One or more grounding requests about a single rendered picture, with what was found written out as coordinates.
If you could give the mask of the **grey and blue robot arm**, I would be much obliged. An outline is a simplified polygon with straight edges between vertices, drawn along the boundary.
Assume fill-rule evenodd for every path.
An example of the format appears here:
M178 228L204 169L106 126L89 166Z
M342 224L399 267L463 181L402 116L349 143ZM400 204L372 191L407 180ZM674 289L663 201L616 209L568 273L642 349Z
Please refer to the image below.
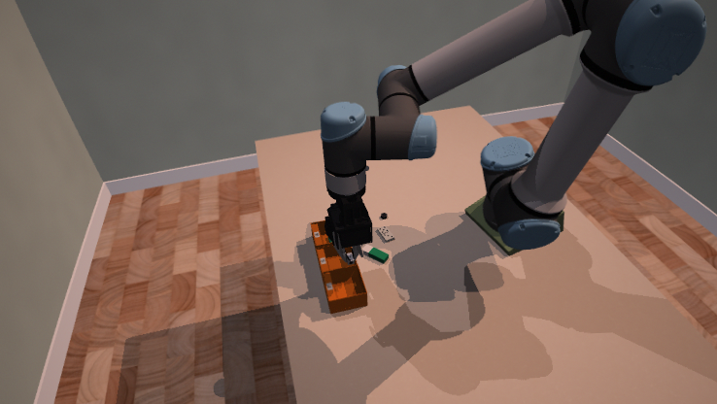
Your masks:
M386 68L377 86L383 117L367 117L350 102L321 114L326 189L359 192L366 160L433 157L436 121L419 106L559 35L583 30L591 30L579 56L583 71L536 153L514 136L481 151L486 223L512 249L554 242L567 190L633 95L671 81L699 55L706 20L695 0L529 0L407 68Z

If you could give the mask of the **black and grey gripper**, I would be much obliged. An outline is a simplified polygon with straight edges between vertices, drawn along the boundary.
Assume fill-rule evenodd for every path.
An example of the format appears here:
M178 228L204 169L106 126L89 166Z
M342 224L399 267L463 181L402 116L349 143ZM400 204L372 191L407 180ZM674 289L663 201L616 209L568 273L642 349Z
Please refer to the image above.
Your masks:
M356 194L346 196L347 200L345 200L345 195L337 194L329 189L327 190L331 198L335 200L338 199L335 203L330 204L330 207L327 209L328 217L324 217L324 229L327 237L331 240L333 247L337 250L341 258L343 259L344 257L344 261L346 258L345 262L347 262L345 248L352 247L354 260L357 259L359 254L363 257L362 245L370 242L372 243L372 221L364 203L362 202L362 196L365 194L365 187Z

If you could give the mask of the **green and white eraser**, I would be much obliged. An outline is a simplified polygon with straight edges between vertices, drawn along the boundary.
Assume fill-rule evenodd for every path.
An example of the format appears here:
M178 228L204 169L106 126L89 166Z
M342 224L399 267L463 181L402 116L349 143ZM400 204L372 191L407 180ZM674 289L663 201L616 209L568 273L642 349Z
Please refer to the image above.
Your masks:
M380 251L372 246L369 246L367 244L363 248L363 254L365 254L371 258L374 258L382 263L385 263L389 258L388 253L382 252L382 251Z

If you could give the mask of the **white domino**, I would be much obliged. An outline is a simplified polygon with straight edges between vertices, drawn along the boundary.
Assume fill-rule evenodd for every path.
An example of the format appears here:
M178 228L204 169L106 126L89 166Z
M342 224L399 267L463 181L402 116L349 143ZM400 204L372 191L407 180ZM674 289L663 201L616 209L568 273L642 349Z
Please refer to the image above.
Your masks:
M377 228L377 231L380 233L380 235L383 237L383 239L387 242L394 240L394 236L392 233L388 230L386 226L382 226Z

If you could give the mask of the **orange rack of bins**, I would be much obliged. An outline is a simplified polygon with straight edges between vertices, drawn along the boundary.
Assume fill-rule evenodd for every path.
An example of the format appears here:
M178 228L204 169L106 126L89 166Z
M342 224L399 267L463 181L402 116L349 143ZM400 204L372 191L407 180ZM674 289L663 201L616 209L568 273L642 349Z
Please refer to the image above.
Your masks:
M340 257L332 242L328 241L324 223L325 220L311 222L311 229L330 313L368 306L367 291L357 261L348 265Z

